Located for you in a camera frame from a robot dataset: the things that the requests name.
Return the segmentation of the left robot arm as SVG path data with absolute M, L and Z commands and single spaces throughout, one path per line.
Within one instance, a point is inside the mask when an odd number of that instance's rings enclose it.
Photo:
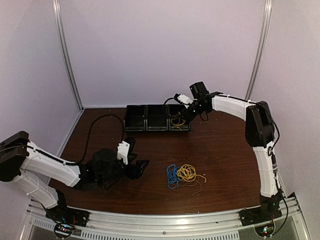
M 118 144 L 116 151 L 103 148 L 87 163 L 71 162 L 38 147 L 29 140 L 27 132 L 20 131 L 0 143 L 0 180 L 17 184 L 61 222 L 67 222 L 72 218 L 72 211 L 64 194 L 35 174 L 78 191 L 109 189 L 122 177 L 139 179 L 149 165 L 149 160 L 137 159 L 133 152 L 135 143 L 134 138 L 128 137 Z

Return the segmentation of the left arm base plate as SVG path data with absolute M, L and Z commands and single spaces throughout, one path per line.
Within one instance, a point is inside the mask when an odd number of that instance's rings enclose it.
M 67 224 L 72 227 L 86 227 L 90 213 L 85 210 L 67 207 L 66 209 L 44 209 L 45 217 L 51 219 L 55 223 Z

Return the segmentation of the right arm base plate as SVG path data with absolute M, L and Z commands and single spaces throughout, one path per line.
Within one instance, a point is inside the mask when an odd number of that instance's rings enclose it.
M 243 227 L 270 222 L 271 220 L 283 215 L 278 205 L 269 211 L 266 204 L 254 208 L 244 208 L 240 210 L 238 214 Z

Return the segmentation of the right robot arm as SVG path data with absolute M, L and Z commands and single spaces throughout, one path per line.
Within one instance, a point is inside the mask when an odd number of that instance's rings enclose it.
M 260 206 L 256 210 L 256 216 L 261 221 L 268 220 L 278 211 L 282 200 L 275 155 L 280 132 L 268 103 L 244 100 L 219 91 L 209 92 L 202 81 L 192 84 L 189 88 L 192 98 L 184 94 L 176 94 L 174 97 L 183 105 L 183 119 L 191 122 L 197 116 L 216 111 L 245 122 L 245 140 L 254 151 L 260 177 Z

